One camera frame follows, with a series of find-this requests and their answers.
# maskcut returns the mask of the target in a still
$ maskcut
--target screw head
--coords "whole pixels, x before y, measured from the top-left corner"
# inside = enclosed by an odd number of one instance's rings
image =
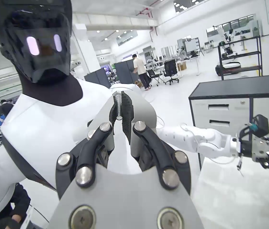
[[[60,166],[67,166],[70,163],[71,156],[68,153],[62,154],[60,157],[58,157],[58,164]]]
[[[162,173],[162,179],[166,186],[176,188],[179,185],[179,176],[173,169],[166,169]]]
[[[108,122],[104,122],[99,126],[99,129],[103,132],[109,131],[111,125]]]
[[[182,151],[176,151],[175,158],[176,158],[177,162],[179,162],[181,164],[185,164],[188,161],[187,155]]]
[[[137,121],[134,125],[135,130],[144,131],[146,129],[146,125],[143,121]]]
[[[157,225],[159,229],[181,229],[183,223],[181,215],[173,208],[164,208],[158,215]]]
[[[92,229],[95,226],[96,216],[89,206],[80,206],[70,218],[71,229]]]
[[[91,179],[92,170],[87,166],[80,168],[75,175],[75,181],[79,186],[89,183]]]
[[[92,136],[94,135],[95,130],[90,130],[87,134],[87,139],[90,140],[92,138]]]

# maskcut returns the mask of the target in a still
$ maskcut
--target glowing robot eye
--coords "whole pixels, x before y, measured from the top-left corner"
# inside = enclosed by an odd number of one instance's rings
[[[56,50],[61,52],[62,51],[62,46],[61,46],[61,41],[60,41],[60,36],[55,34],[54,35],[54,42],[56,46]]]
[[[40,54],[36,38],[27,37],[26,42],[28,44],[29,51],[32,55],[37,56]]]

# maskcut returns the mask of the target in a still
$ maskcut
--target hand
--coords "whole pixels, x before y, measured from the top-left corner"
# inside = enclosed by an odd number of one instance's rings
[[[12,217],[11,217],[13,220],[15,220],[16,222],[18,222],[18,223],[20,223],[20,221],[21,221],[21,216],[20,215],[13,215]]]

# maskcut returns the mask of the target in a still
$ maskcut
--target robot neck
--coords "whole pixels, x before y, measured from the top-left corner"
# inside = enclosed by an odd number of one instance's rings
[[[22,93],[48,104],[64,107],[77,102],[83,96],[78,80],[71,74],[51,85],[38,85],[30,82],[20,72],[18,74],[22,84]]]

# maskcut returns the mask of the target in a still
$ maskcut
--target black mesh chair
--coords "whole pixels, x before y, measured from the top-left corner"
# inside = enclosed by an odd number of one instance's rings
[[[153,70],[147,70],[147,72],[148,72],[148,75],[151,77],[151,82],[153,81],[153,78],[154,78],[157,81],[157,86],[159,86],[158,85],[160,83],[159,79],[161,79],[160,76],[162,75],[162,73],[155,74],[155,72]]]
[[[170,80],[166,81],[165,84],[169,82],[170,85],[171,85],[171,83],[173,83],[174,80],[177,81],[177,83],[179,83],[179,79],[172,78],[172,76],[174,76],[175,74],[177,74],[177,68],[176,68],[176,61],[175,61],[175,59],[170,60],[168,62],[165,62],[164,63],[164,70],[165,70],[164,71],[164,76],[171,78]]]

